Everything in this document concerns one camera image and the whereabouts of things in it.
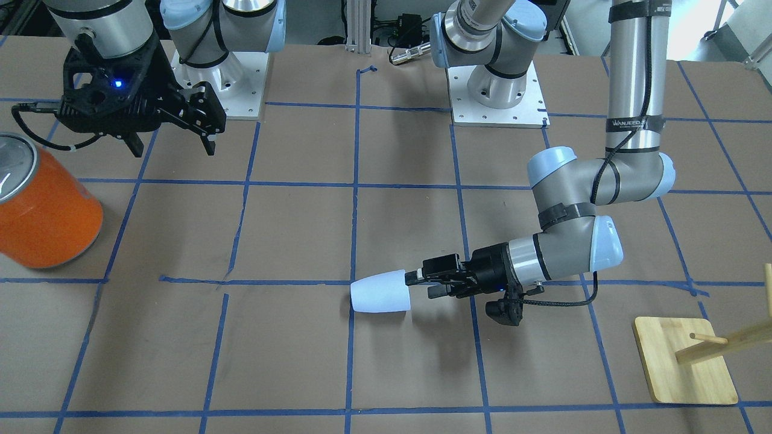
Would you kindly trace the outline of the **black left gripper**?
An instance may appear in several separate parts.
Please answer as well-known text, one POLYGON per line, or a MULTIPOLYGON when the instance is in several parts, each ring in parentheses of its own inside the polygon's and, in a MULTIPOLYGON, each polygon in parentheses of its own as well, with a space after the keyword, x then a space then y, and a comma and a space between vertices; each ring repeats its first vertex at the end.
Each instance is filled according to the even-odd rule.
POLYGON ((475 250, 465 269, 458 254, 425 259, 422 267, 405 273, 405 285, 440 283, 427 289, 428 299, 441 297, 466 298, 477 294, 492 294, 513 287, 509 244, 488 245, 475 250), (456 283, 471 272, 473 283, 456 283))

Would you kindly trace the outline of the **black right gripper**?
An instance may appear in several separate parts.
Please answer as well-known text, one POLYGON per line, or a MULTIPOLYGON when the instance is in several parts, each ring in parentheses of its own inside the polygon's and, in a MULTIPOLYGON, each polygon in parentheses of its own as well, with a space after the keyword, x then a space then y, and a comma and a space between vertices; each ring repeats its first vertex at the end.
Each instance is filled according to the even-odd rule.
POLYGON ((78 36, 63 73, 57 118, 71 131, 117 137, 140 159, 145 146, 138 134, 172 123, 196 134, 207 156, 215 155, 226 111, 210 83, 179 85, 157 36, 118 58, 102 57, 94 37, 78 36))

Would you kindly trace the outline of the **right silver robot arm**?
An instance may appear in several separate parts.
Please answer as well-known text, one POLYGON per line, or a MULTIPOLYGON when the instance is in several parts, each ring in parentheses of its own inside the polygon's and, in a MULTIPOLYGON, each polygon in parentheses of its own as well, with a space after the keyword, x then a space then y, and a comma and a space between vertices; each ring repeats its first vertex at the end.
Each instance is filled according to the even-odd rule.
POLYGON ((65 127, 125 143, 144 153, 140 133, 164 123, 191 131, 208 156, 226 129, 226 102, 254 101, 238 53, 272 53, 286 41, 284 1, 162 1, 158 5, 177 61, 163 50, 144 1, 47 1, 71 42, 63 64, 63 96, 50 109, 65 127))

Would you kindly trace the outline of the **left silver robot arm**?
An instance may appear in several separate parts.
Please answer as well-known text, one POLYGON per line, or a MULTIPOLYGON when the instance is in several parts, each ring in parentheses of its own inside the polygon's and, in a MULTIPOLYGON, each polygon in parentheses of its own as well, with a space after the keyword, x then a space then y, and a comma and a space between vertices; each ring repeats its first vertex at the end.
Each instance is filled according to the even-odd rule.
MULTIPOLYGON (((606 153, 581 160, 552 146, 527 165, 540 231, 475 250, 427 259, 402 272, 406 286, 427 284, 432 298, 504 293, 516 307, 540 305, 531 294, 554 278, 596 274, 623 259, 614 222, 599 206, 658 198, 676 179, 660 151, 670 1, 614 1, 609 10, 609 109, 606 153)), ((474 66, 467 85, 480 104, 513 107, 528 64, 546 32, 546 16, 527 1, 457 1, 432 17, 432 59, 442 68, 474 66)))

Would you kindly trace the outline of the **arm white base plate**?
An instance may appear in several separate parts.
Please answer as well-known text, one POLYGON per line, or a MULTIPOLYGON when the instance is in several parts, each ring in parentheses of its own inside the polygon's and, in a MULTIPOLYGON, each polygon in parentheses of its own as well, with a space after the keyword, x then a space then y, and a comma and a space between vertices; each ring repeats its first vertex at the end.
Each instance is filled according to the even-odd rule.
POLYGON ((217 66, 197 69, 182 65, 179 52, 171 66, 179 85, 190 88, 207 81, 214 88, 229 120, 257 120, 263 107, 271 55, 264 52, 230 52, 217 66))
POLYGON ((516 79, 485 66, 446 70, 453 123, 473 127, 542 128, 551 124, 534 63, 516 79))

